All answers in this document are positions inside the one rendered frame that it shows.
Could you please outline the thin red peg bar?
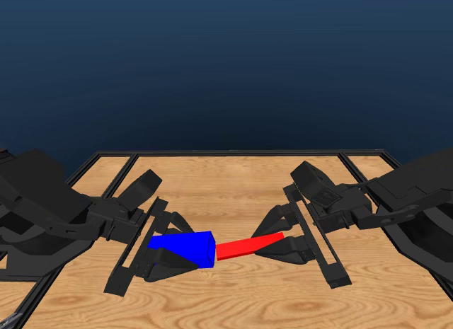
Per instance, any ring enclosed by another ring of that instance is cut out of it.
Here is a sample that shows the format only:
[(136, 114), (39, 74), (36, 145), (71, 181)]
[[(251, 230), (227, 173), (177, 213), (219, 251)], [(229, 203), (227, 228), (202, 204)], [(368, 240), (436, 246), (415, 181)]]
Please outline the thin red peg bar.
[(226, 260), (255, 253), (257, 250), (282, 240), (285, 235), (282, 232), (264, 236), (242, 239), (216, 245), (217, 260)]

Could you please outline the silver aluminium rail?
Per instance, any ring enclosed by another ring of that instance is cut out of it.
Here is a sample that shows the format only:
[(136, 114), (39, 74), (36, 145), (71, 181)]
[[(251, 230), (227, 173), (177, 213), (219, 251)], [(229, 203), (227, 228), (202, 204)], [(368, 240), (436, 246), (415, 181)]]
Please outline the silver aluminium rail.
[(22, 315), (22, 313), (12, 313), (10, 316), (0, 321), (0, 329), (13, 329)]

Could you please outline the blue hollow socket block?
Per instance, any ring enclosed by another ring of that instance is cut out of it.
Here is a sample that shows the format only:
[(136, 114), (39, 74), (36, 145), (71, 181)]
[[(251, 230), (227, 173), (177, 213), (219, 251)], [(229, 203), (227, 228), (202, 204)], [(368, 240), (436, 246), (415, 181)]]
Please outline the blue hollow socket block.
[(214, 267), (216, 243), (211, 231), (152, 236), (147, 247), (165, 248), (202, 269)]

